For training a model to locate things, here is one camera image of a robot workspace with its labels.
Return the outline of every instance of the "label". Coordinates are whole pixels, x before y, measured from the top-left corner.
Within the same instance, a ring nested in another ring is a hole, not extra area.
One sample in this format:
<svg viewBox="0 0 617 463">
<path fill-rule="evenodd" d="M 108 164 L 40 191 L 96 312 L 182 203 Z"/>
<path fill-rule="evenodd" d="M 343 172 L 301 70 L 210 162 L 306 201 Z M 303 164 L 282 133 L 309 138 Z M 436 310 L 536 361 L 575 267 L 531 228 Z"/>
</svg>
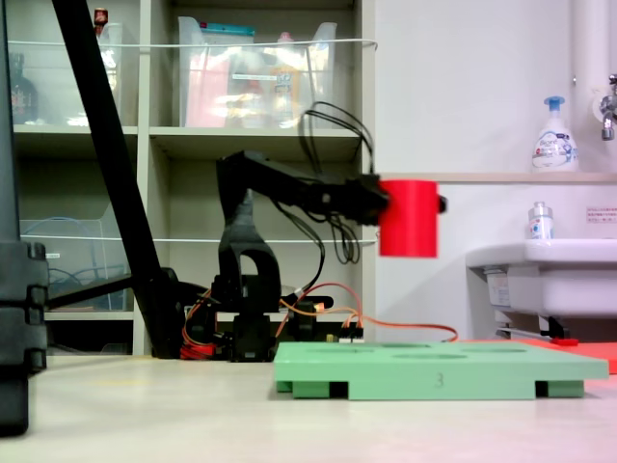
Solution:
<svg viewBox="0 0 617 463">
<path fill-rule="evenodd" d="M 588 224 L 617 224 L 617 207 L 587 207 Z"/>
<path fill-rule="evenodd" d="M 550 217 L 534 217 L 529 221 L 531 239 L 553 239 L 555 233 Z"/>
<path fill-rule="evenodd" d="M 270 80 L 276 81 L 276 75 L 257 75 L 257 74 L 232 74 L 232 79 L 235 80 Z"/>
<path fill-rule="evenodd" d="M 570 135 L 549 131 L 538 140 L 531 163 L 534 167 L 559 167 L 577 158 L 577 144 Z"/>
</svg>

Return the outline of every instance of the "small bottle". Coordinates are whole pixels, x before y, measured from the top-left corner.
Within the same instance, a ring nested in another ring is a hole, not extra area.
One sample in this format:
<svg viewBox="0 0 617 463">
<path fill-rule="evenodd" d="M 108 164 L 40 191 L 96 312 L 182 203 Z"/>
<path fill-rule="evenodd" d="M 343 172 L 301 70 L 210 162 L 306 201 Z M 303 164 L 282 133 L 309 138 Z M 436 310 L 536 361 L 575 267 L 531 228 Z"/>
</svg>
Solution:
<svg viewBox="0 0 617 463">
<path fill-rule="evenodd" d="M 543 201 L 533 204 L 529 209 L 529 231 L 531 239 L 553 239 L 555 238 L 552 209 L 546 207 Z"/>
<path fill-rule="evenodd" d="M 32 123 L 39 117 L 39 95 L 23 76 L 23 53 L 10 53 L 11 106 L 13 123 Z"/>
<path fill-rule="evenodd" d="M 100 37 L 103 33 L 103 29 L 105 25 L 109 21 L 109 12 L 105 8 L 95 8 L 94 9 L 94 33 L 96 34 L 96 39 Z"/>
</svg>

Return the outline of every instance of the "faucet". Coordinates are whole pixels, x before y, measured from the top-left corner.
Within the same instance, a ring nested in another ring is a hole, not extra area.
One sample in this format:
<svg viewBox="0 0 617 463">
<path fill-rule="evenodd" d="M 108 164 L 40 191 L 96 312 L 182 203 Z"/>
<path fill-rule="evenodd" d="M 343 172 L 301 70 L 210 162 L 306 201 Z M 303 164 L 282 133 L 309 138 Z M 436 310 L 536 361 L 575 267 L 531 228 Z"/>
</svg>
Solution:
<svg viewBox="0 0 617 463">
<path fill-rule="evenodd" d="M 617 74 L 610 74 L 608 82 L 612 87 L 613 95 L 607 95 L 602 98 L 602 103 L 600 104 L 603 122 L 602 139 L 605 141 L 615 138 L 613 119 L 617 119 Z"/>
</svg>

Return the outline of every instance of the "shelf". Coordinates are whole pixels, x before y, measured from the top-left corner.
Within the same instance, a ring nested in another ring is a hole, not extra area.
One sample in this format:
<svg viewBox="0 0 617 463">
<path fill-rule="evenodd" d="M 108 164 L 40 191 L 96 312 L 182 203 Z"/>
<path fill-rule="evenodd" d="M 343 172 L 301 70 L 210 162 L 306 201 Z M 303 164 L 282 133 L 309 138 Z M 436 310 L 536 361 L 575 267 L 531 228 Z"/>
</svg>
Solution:
<svg viewBox="0 0 617 463">
<path fill-rule="evenodd" d="M 217 313 L 217 321 L 223 322 L 232 322 L 233 318 L 237 315 L 237 313 Z M 281 323 L 285 317 L 284 313 L 268 313 L 270 315 L 271 323 Z M 330 313 L 317 317 L 317 321 L 321 322 L 332 322 L 332 323 L 342 323 L 349 317 L 349 313 Z"/>
<path fill-rule="evenodd" d="M 345 129 L 315 129 L 322 162 L 347 162 L 354 158 L 358 137 Z M 152 127 L 150 138 L 171 159 L 216 160 L 241 150 L 257 150 L 276 161 L 306 161 L 298 130 Z"/>
<path fill-rule="evenodd" d="M 434 180 L 442 184 L 457 183 L 529 183 L 529 184 L 555 184 L 555 183 L 615 183 L 617 173 L 599 172 L 555 172 L 555 173 L 510 173 L 510 172 L 482 172 L 482 173 L 385 173 L 383 179 L 415 179 Z"/>
<path fill-rule="evenodd" d="M 179 7 L 260 10 L 351 10 L 355 0 L 172 0 Z"/>
<path fill-rule="evenodd" d="M 131 159 L 137 159 L 137 127 L 122 128 Z M 17 156 L 27 159 L 96 159 L 89 127 L 15 125 Z"/>
<path fill-rule="evenodd" d="M 46 312 L 45 321 L 110 321 L 133 320 L 133 312 Z"/>
</svg>

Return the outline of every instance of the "red mat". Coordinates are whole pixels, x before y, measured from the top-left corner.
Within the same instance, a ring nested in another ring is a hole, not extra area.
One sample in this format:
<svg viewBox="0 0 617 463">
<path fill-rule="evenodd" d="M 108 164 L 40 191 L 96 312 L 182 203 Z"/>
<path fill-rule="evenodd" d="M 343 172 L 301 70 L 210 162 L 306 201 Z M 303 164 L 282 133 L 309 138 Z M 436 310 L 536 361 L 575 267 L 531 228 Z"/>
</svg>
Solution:
<svg viewBox="0 0 617 463">
<path fill-rule="evenodd" d="M 617 342 L 582 342 L 579 345 L 563 346 L 556 345 L 545 340 L 515 340 L 525 344 L 537 345 L 547 349 L 561 350 L 571 354 L 593 357 L 595 359 L 608 360 L 608 372 L 617 374 Z M 480 342 L 501 342 L 501 340 L 481 340 Z"/>
</svg>

